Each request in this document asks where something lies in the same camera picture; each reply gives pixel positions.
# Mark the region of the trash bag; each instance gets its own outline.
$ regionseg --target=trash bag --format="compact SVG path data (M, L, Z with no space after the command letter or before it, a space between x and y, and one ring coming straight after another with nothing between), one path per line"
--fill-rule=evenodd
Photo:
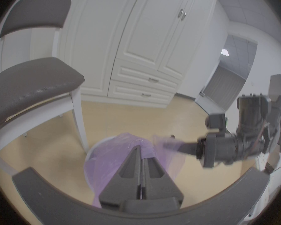
M86 181L95 194L93 206L101 208L99 195L119 169L132 148L141 146L141 158L157 158L162 167L174 180L185 162L185 155L165 149L165 143L178 150L182 141L174 138L153 137L149 140L122 133L96 147L84 163Z

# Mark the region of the metal handle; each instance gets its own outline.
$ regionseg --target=metal handle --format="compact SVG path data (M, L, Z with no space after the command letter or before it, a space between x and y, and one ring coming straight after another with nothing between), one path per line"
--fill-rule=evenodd
M144 93L142 93L142 96L143 97L150 97L150 96L152 96L151 94L144 94Z
M150 77L149 77L148 81L151 82L151 83L157 83L157 82L159 82L159 80L154 79L154 78L150 78Z
M181 9L181 10L179 11L179 13L178 13L178 18L181 17L182 13L183 13L183 9Z
M181 21L184 20L185 16L186 16L186 12L183 14L183 16L182 16L182 18L181 18Z

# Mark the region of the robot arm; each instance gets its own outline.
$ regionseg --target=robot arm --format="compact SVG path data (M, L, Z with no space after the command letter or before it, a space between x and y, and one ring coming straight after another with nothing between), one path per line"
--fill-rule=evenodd
M232 164L260 153L271 153L280 137L281 74L271 76L269 95L242 96L237 99L239 125L236 133L226 132L225 114L210 115L206 127L218 128L197 143L185 143L179 152L195 155L203 167L212 168L215 162Z

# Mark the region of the floor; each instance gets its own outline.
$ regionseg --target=floor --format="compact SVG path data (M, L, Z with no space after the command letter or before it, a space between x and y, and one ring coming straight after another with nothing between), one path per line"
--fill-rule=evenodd
M166 109L83 101L82 111L90 147L105 137L123 132L149 140L154 134L166 137L174 134L176 139L184 141L196 141L207 132L206 112L194 101L177 96ZM86 154L79 143L71 112L37 126L27 137L18 137L1 150L0 156L18 171L35 168L52 185L75 199L88 204L93 201L94 194L84 179ZM203 169L195 157L187 156L175 179L184 194L182 207L214 196L246 170L242 162ZM28 222L41 224L21 199L11 177L1 169L0 186Z

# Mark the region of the ceiling light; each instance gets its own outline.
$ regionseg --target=ceiling light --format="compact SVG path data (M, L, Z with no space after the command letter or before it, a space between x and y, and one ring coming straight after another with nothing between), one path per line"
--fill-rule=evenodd
M228 53L228 51L226 49L223 49L221 54L229 57L229 53Z

